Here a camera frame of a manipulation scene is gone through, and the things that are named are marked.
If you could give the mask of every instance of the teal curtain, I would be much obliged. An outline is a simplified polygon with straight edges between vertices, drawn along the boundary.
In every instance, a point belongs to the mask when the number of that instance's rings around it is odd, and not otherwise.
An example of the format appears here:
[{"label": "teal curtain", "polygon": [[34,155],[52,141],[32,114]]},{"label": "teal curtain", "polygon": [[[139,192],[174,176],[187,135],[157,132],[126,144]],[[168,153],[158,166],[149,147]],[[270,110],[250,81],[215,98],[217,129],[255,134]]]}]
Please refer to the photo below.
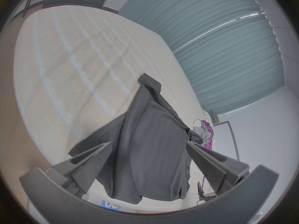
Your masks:
[{"label": "teal curtain", "polygon": [[251,104],[284,85],[276,37],[255,0],[129,0],[118,13],[158,33],[202,106],[218,114]]}]

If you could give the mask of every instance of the black garment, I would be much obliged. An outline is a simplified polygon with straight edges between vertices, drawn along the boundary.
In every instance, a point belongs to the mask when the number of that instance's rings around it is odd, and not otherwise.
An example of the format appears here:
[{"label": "black garment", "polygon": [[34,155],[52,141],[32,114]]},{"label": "black garment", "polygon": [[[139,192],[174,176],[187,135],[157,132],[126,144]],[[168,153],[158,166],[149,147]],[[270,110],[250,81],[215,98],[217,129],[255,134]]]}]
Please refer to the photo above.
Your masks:
[{"label": "black garment", "polygon": [[97,180],[111,198],[138,204],[142,197],[173,201],[189,189],[190,163],[186,142],[202,144],[160,95],[161,84],[143,74],[129,110],[77,144],[75,156],[101,143],[113,151]]}]

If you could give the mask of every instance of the blue logo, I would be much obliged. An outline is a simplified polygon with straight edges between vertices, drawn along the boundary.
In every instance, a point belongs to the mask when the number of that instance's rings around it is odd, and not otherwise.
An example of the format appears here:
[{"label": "blue logo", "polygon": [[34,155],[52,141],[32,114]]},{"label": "blue logo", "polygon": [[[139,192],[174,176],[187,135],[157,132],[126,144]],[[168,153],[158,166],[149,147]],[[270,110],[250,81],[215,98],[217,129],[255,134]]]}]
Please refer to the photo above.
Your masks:
[{"label": "blue logo", "polygon": [[102,207],[107,208],[107,209],[111,209],[111,210],[114,210],[114,211],[117,211],[119,208],[121,208],[121,206],[114,205],[114,204],[106,202],[104,200],[102,200]]}]

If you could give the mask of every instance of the striped bed sheet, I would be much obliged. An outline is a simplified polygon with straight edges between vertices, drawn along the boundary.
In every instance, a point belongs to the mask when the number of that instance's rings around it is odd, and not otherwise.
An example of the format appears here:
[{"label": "striped bed sheet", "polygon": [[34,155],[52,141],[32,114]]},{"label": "striped bed sheet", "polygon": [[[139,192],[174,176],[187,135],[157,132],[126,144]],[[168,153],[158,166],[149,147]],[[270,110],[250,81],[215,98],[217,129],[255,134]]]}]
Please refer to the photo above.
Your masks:
[{"label": "striped bed sheet", "polygon": [[[68,159],[78,142],[127,111],[143,73],[161,83],[161,95],[186,125],[209,119],[161,36],[124,17],[91,7],[58,6],[30,15],[18,35],[14,56],[18,107],[31,138],[53,165]],[[97,181],[90,195],[138,210],[176,211],[196,205],[194,183],[202,178],[193,163],[188,195],[174,202],[144,198],[132,207],[110,199]]]}]

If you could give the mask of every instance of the curved black bar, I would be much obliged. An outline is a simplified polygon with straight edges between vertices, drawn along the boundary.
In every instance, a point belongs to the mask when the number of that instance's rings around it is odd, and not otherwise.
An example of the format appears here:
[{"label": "curved black bar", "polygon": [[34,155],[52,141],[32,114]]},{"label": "curved black bar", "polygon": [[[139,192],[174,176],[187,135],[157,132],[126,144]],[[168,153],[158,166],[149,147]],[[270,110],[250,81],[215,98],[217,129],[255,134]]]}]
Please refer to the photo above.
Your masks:
[{"label": "curved black bar", "polygon": [[197,207],[163,214],[130,214],[88,203],[35,168],[20,178],[28,198],[51,224],[242,224],[247,223],[271,193],[278,174],[260,165],[233,188]]}]

